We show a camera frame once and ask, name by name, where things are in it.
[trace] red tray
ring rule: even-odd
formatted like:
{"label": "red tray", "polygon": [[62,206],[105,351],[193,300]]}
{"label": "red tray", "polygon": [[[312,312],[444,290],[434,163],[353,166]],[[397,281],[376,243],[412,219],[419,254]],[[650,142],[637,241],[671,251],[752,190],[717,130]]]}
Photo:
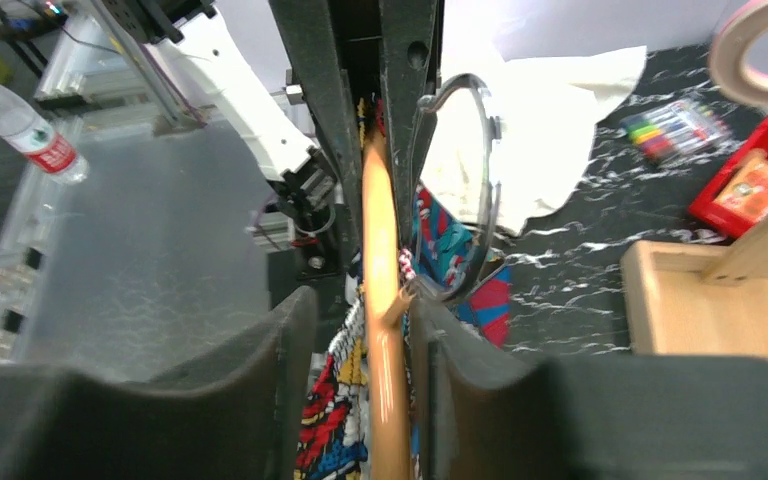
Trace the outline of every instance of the red tray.
{"label": "red tray", "polygon": [[714,175],[714,178],[705,186],[702,193],[696,197],[696,200],[687,209],[694,217],[735,238],[752,228],[752,223],[715,204],[714,199],[731,179],[738,162],[753,148],[763,148],[766,150],[768,160],[768,117],[752,132],[752,135],[740,147],[740,150],[728,159],[723,168]]}

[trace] screw hole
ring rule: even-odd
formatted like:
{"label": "screw hole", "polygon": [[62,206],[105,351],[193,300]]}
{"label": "screw hole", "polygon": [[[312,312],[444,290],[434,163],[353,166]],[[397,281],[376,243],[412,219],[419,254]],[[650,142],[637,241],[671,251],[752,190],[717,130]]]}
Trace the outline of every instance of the screw hole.
{"label": "screw hole", "polygon": [[408,46],[408,65],[414,70],[425,68],[428,62],[428,47],[422,42],[413,42]]}

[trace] wooden stick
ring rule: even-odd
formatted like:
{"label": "wooden stick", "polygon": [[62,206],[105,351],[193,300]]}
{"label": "wooden stick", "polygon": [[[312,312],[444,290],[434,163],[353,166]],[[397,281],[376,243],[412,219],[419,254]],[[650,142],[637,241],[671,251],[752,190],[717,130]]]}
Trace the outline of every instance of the wooden stick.
{"label": "wooden stick", "polygon": [[366,335],[369,343],[369,404],[375,480],[409,480],[410,424],[401,322],[395,308],[407,308],[399,296],[396,210],[385,162],[384,136],[372,134],[363,167],[363,278]]}
{"label": "wooden stick", "polygon": [[737,286],[768,265],[768,215],[702,272],[706,283]]}

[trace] black marble table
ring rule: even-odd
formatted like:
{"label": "black marble table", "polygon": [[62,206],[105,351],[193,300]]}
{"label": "black marble table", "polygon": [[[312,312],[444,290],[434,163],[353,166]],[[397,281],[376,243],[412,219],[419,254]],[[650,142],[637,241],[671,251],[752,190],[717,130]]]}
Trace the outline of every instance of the black marble table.
{"label": "black marble table", "polygon": [[[531,219],[508,252],[513,267],[511,333],[517,355],[630,350],[619,260],[637,240],[725,244],[692,219],[688,205],[746,140],[764,114],[726,100],[707,70],[708,46],[649,54],[634,93],[598,125],[577,191],[555,214]],[[734,140],[668,169],[649,164],[619,121],[695,92],[732,129]]]}

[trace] black cable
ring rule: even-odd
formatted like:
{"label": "black cable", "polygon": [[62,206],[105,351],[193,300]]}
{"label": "black cable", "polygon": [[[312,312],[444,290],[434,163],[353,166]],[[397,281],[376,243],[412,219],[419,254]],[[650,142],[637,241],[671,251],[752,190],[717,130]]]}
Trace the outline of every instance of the black cable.
{"label": "black cable", "polygon": [[80,44],[80,45],[84,45],[84,46],[90,47],[90,48],[95,48],[95,49],[98,49],[98,50],[102,50],[102,51],[105,51],[105,52],[115,53],[116,55],[122,55],[119,51],[114,50],[112,48],[107,48],[107,47],[105,47],[103,45],[96,45],[95,43],[89,43],[89,42],[85,42],[83,40],[78,40],[71,33],[69,33],[68,30],[66,30],[66,27],[64,27],[63,25],[58,23],[53,18],[51,18],[48,15],[46,15],[45,12],[40,11],[37,8],[34,8],[33,5],[30,5],[29,3],[25,2],[25,0],[14,0],[14,1],[17,2],[17,3],[21,3],[22,5],[28,7],[29,9],[33,10],[33,12],[36,13],[40,18],[42,18],[43,20],[45,20],[45,21],[53,24],[57,28],[59,28],[60,31],[63,32],[67,37],[69,37],[73,42],[75,42],[77,44]]}

